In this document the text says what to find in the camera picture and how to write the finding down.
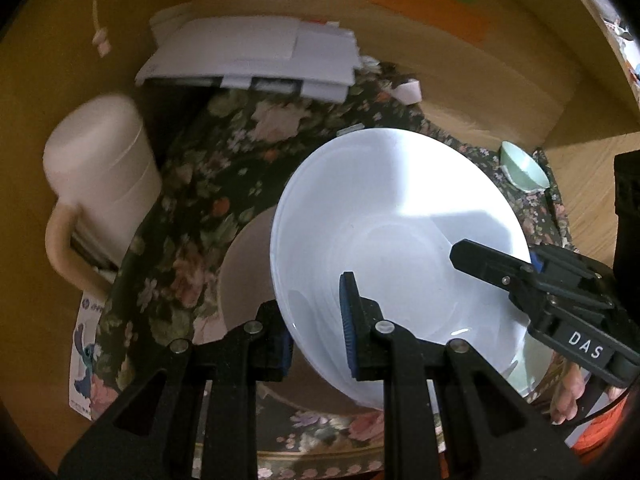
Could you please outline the person right hand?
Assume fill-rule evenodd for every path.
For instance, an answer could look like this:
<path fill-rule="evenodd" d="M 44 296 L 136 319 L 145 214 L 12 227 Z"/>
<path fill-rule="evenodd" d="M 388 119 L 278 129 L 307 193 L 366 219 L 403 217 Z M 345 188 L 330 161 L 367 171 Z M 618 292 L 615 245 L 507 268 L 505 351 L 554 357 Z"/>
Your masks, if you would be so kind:
<path fill-rule="evenodd" d="M 553 393 L 549 416 L 552 425 L 573 420 L 578 413 L 578 400 L 585 392 L 586 381 L 578 364 L 566 362 Z"/>

